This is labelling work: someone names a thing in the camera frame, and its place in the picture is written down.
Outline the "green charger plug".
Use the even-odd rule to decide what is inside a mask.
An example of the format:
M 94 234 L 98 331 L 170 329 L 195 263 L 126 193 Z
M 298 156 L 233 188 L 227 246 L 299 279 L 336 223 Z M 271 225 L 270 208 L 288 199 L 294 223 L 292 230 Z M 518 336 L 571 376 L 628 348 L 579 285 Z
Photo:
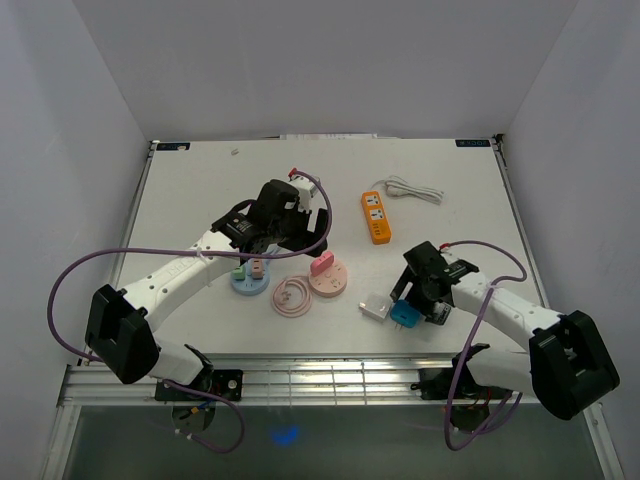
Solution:
M 242 282 L 246 278 L 246 265 L 240 265 L 239 267 L 231 271 L 231 279 L 234 282 Z

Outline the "coral pink plug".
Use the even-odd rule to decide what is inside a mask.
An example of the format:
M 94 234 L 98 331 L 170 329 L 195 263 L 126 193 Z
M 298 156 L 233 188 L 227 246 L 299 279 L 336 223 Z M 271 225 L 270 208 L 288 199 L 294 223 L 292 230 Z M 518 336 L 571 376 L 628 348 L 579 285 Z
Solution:
M 334 254 L 331 251 L 325 251 L 312 261 L 310 265 L 310 274 L 313 277 L 321 275 L 334 264 L 334 261 Z

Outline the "blue charger plug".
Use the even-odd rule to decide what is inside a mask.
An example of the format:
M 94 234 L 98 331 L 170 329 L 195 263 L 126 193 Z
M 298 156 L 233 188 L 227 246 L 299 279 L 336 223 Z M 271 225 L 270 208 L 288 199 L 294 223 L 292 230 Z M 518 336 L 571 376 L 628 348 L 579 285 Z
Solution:
M 422 314 L 404 299 L 394 303 L 389 315 L 396 324 L 403 328 L 414 328 L 422 318 Z

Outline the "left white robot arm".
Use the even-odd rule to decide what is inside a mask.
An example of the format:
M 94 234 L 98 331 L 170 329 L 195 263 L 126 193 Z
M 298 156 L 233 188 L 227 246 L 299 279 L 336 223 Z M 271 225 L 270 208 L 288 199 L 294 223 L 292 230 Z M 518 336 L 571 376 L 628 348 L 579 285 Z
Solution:
M 212 387 L 213 366 L 188 345 L 162 341 L 155 334 L 182 304 L 248 260 L 320 256 L 327 248 L 332 210 L 313 211 L 311 202 L 324 191 L 300 170 L 286 181 L 265 183 L 258 197 L 234 206 L 214 221 L 184 251 L 121 289 L 105 285 L 92 298 L 85 333 L 87 346 L 124 384 L 151 377 L 177 384 L 190 399 L 205 397 Z

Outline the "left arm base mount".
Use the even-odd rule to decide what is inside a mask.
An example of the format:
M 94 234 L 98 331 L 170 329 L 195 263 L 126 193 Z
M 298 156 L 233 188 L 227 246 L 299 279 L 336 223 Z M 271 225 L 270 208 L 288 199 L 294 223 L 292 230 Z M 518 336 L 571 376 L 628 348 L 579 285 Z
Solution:
M 206 392 L 237 402 L 242 398 L 243 380 L 244 371 L 241 369 L 218 369 L 213 372 Z M 206 401 L 201 395 L 167 387 L 162 382 L 156 384 L 154 399 L 161 402 Z

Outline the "pink brown charger plug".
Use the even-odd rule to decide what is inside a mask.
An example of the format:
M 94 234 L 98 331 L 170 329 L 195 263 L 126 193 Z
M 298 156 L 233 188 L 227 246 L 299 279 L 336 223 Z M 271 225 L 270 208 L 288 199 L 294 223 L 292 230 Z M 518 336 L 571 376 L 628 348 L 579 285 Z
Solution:
M 250 261 L 250 274 L 254 280 L 264 277 L 264 262 L 262 259 L 252 259 Z

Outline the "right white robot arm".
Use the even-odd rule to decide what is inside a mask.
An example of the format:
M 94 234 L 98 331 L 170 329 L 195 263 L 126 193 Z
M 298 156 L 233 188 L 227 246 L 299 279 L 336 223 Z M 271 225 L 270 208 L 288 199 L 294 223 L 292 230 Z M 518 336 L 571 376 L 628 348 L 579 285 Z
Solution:
M 536 398 L 553 416 L 570 420 L 620 385 L 595 321 L 560 313 L 502 288 L 446 246 L 425 241 L 404 255 L 406 267 L 390 293 L 392 317 L 409 326 L 442 326 L 454 309 L 476 315 L 515 342 L 516 352 L 464 344 L 451 367 L 414 384 L 427 398 L 472 398 L 494 389 Z

